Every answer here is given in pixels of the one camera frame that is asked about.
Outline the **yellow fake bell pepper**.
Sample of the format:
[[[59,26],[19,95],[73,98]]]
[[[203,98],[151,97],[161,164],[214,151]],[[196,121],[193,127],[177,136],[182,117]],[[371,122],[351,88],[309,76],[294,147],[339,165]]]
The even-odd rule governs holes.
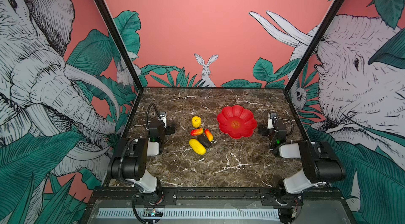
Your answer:
[[[199,117],[199,116],[194,116],[193,118],[192,118],[192,126],[194,127],[194,128],[199,128],[200,126],[201,126],[201,117]]]

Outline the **red-yellow fake mango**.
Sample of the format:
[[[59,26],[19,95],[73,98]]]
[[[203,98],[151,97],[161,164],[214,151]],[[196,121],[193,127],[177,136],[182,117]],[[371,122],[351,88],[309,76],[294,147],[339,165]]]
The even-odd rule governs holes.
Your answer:
[[[213,134],[212,134],[208,129],[205,130],[205,136],[207,137],[207,139],[208,139],[210,142],[212,142],[213,139],[214,139]]]
[[[204,129],[203,128],[198,128],[198,129],[194,129],[190,132],[191,136],[198,136],[198,135],[202,135],[204,133]]]

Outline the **yellow fake lemon fruit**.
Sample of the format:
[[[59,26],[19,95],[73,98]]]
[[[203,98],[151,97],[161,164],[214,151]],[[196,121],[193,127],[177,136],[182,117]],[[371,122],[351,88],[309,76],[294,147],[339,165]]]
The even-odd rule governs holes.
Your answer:
[[[199,155],[204,155],[206,153],[206,148],[196,139],[190,139],[189,145],[193,151]]]

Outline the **dark fake avocado fruit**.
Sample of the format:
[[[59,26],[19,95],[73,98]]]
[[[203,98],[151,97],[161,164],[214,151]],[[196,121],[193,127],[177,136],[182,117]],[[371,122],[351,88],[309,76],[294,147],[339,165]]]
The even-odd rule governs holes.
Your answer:
[[[210,140],[208,139],[208,137],[206,135],[199,135],[197,138],[198,142],[203,145],[206,149],[210,148],[212,143],[210,142]]]

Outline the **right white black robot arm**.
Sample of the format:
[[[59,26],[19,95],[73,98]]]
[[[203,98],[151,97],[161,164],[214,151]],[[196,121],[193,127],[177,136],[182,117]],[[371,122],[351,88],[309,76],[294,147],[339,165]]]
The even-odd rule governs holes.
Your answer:
[[[274,202],[282,207],[297,204],[302,193],[310,188],[343,181],[346,170],[330,144],[326,141],[287,141],[284,124],[276,117],[266,125],[258,126],[258,133],[270,140],[269,149],[276,157],[299,159],[302,169],[279,181],[271,194]]]

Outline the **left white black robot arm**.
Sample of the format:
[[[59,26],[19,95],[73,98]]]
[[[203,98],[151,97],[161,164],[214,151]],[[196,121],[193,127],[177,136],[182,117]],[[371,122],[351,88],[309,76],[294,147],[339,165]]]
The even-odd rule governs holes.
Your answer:
[[[108,176],[139,190],[151,205],[164,200],[161,182],[148,172],[147,159],[163,153],[165,137],[175,133],[175,124],[150,122],[146,138],[120,139],[107,168]]]

